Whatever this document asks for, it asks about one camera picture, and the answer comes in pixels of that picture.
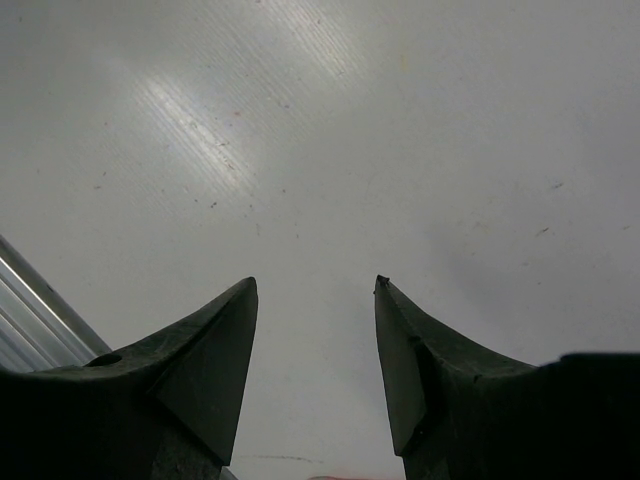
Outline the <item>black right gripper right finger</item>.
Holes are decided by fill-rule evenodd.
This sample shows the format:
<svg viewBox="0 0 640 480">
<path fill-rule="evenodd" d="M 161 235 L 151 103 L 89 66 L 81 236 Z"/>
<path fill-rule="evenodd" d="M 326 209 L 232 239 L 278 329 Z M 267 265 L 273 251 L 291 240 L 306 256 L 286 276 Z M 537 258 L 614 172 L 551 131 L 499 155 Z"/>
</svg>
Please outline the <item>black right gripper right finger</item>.
<svg viewBox="0 0 640 480">
<path fill-rule="evenodd" d="M 635 479 L 639 357 L 532 366 L 436 320 L 378 277 L 376 339 L 395 454 L 409 479 Z"/>
</svg>

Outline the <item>aluminium frame rail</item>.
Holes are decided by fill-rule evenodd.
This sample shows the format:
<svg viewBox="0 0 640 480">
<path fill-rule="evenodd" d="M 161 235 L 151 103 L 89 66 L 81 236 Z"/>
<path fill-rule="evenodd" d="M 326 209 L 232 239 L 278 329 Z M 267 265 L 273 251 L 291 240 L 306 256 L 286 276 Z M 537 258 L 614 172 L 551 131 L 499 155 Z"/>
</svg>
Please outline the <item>aluminium frame rail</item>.
<svg viewBox="0 0 640 480">
<path fill-rule="evenodd" d="M 111 348 L 6 240 L 0 257 L 1 368 L 84 366 Z"/>
</svg>

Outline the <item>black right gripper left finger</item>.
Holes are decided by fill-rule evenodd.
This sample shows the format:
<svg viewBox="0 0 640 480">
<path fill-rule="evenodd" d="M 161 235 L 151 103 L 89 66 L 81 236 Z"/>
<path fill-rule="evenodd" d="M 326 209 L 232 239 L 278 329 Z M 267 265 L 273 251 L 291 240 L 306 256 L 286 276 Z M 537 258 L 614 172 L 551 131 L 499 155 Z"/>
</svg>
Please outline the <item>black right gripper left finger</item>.
<svg viewBox="0 0 640 480">
<path fill-rule="evenodd" d="M 232 457 L 255 337 L 245 278 L 84 366 L 1 376 L 5 479 L 216 479 Z"/>
</svg>

